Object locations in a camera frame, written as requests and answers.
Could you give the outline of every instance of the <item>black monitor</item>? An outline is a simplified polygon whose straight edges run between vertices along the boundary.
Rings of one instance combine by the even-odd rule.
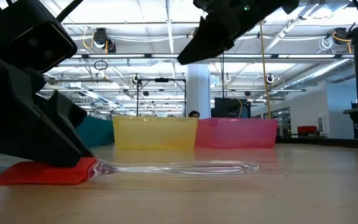
[[[233,98],[215,98],[215,109],[212,111],[213,118],[250,118],[250,103],[248,100],[241,100],[242,109],[240,113],[240,102]]]

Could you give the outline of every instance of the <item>yellow cable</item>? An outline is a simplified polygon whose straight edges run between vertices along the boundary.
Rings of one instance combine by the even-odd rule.
[[[264,66],[264,80],[265,80],[265,91],[266,91],[266,100],[267,100],[267,111],[268,111],[268,118],[272,119],[272,112],[270,110],[270,97],[269,97],[269,91],[267,89],[264,32],[263,32],[263,28],[262,28],[262,21],[259,22],[259,27],[260,27],[260,44],[262,45],[262,62],[263,62],[263,66]]]
[[[338,38],[338,37],[335,36],[335,34],[337,34],[337,32],[334,32],[333,37],[335,39],[337,39],[337,40],[340,40],[340,41],[343,41],[343,42],[350,42],[351,41],[351,40],[345,40],[345,39]]]
[[[351,43],[348,42],[348,43],[347,43],[347,46],[349,47],[349,53],[351,54],[351,53],[352,53]]]
[[[229,90],[229,92],[235,97],[235,99],[237,99],[237,100],[239,101],[239,103],[240,103],[240,114],[239,114],[239,118],[241,118],[241,113],[242,113],[242,102],[241,102],[241,100],[238,99],[238,98],[235,96],[235,94],[229,89],[229,87],[227,87],[226,82],[224,81],[224,78],[223,78],[222,82],[223,82],[223,85]]]
[[[91,49],[91,48],[93,47],[93,36],[94,36],[94,32],[92,33],[91,46],[88,46],[88,45],[85,43],[85,34],[86,34],[86,30],[84,31],[84,36],[83,36],[83,38],[82,38],[82,44],[84,45],[85,48]]]

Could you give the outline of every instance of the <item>yellow plastic bin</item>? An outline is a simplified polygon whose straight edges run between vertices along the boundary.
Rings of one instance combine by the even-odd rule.
[[[113,117],[116,151],[194,151],[196,118]]]

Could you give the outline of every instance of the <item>pink plastic bin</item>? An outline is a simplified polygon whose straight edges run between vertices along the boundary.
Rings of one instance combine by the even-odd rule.
[[[196,147],[214,149],[274,148],[277,120],[209,118],[198,121]]]

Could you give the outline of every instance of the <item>desk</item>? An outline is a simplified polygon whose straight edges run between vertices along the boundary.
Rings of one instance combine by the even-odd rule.
[[[110,147],[95,154],[112,159]],[[0,187],[0,223],[358,223],[358,149],[282,144],[273,154],[227,151],[223,157],[236,156],[261,169],[250,175],[113,174],[76,186]],[[0,171],[19,160],[0,155]]]

